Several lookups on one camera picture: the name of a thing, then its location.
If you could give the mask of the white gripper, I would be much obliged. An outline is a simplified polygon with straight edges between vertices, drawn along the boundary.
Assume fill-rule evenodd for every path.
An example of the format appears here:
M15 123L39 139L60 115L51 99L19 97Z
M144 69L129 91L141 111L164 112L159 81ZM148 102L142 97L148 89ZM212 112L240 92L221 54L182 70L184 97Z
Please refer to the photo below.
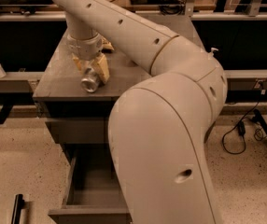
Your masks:
M67 35L69 49L73 53L72 60L79 72L82 71L81 60L89 61L94 59L103 49L103 41L100 35L89 39L76 39ZM109 67L106 56L100 53L92 62L91 67L97 73L101 81L106 84L110 78Z

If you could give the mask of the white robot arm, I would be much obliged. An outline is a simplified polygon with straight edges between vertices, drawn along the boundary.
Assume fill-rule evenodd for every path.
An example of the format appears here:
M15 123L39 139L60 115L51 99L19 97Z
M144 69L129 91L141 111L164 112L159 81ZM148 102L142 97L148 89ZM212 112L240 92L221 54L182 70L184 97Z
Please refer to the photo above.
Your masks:
M133 224L221 224L204 142L227 95L224 70L186 37L106 0L52 0L150 77L114 104L108 138Z

